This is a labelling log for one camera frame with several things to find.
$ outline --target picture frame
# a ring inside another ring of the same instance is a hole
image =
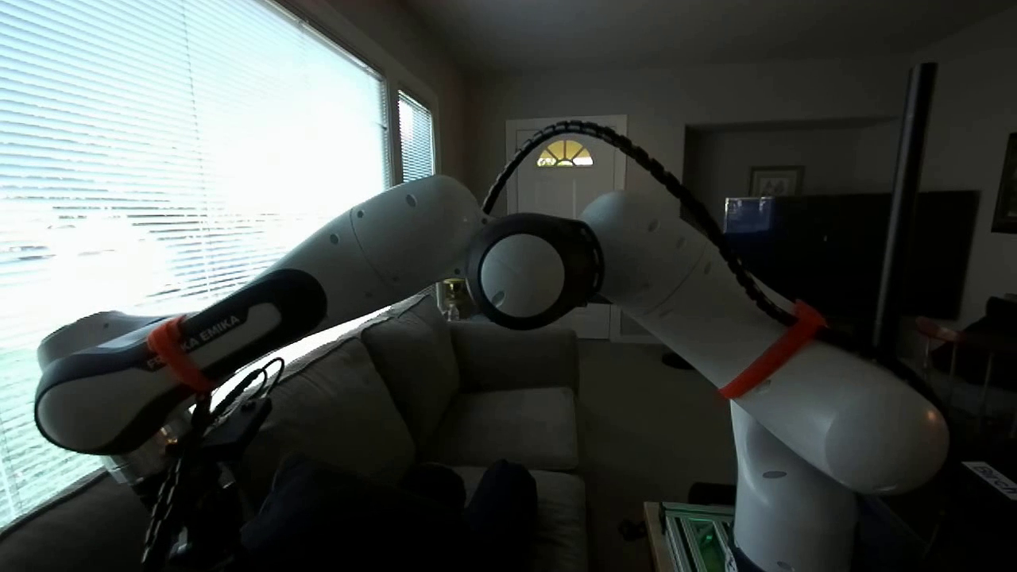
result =
[[[1017,133],[1010,133],[1007,139],[992,231],[1017,234]]]
[[[805,179],[801,165],[773,165],[749,169],[749,196],[799,194]]]

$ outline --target black tv screen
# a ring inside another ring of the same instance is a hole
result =
[[[890,193],[728,198],[724,233],[757,278],[830,317],[876,314]],[[978,192],[921,192],[906,259],[902,311],[960,310]]]

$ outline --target gray couch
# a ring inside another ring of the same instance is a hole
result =
[[[287,365],[237,478],[259,502],[293,452],[390,483],[437,461],[469,495],[506,458],[537,482],[531,569],[586,570],[577,359],[572,331],[447,324],[431,297],[413,298]],[[0,570],[133,570],[146,525],[128,488],[94,475],[0,533]],[[378,533],[398,542],[412,523]]]

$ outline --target window blinds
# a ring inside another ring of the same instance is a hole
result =
[[[203,307],[382,190],[383,91],[267,1],[0,0],[0,526],[99,466],[35,426],[40,339]]]
[[[399,137],[403,182],[434,174],[434,125],[431,112],[406,92],[399,92]]]

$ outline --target white label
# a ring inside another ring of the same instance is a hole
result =
[[[977,474],[982,480],[995,487],[997,491],[1006,495],[1011,501],[1017,501],[1017,483],[1004,476],[1002,472],[994,469],[989,463],[967,461],[961,464],[973,470],[974,474]]]

